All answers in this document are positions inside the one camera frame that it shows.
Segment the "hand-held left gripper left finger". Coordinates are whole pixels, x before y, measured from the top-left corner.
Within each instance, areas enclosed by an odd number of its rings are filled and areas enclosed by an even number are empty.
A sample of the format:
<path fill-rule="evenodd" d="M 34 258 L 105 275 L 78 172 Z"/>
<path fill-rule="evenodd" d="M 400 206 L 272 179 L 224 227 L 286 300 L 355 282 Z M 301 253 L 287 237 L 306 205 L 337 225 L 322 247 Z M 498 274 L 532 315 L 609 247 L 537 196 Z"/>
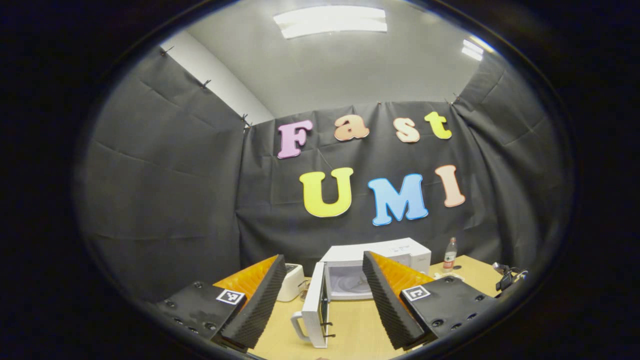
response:
<path fill-rule="evenodd" d="M 258 344 L 285 276 L 285 257 L 274 255 L 214 284 L 194 281 L 155 307 L 206 341 L 247 351 Z"/>

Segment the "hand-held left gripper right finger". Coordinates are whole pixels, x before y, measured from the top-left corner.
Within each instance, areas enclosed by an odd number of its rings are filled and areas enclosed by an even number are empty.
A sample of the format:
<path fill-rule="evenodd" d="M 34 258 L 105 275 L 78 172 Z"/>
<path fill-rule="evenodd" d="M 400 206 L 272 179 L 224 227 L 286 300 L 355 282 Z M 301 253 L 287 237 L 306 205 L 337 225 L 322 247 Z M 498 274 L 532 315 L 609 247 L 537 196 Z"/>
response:
<path fill-rule="evenodd" d="M 362 271 L 394 349 L 448 337 L 498 303 L 455 276 L 434 279 L 374 251 L 363 252 Z"/>

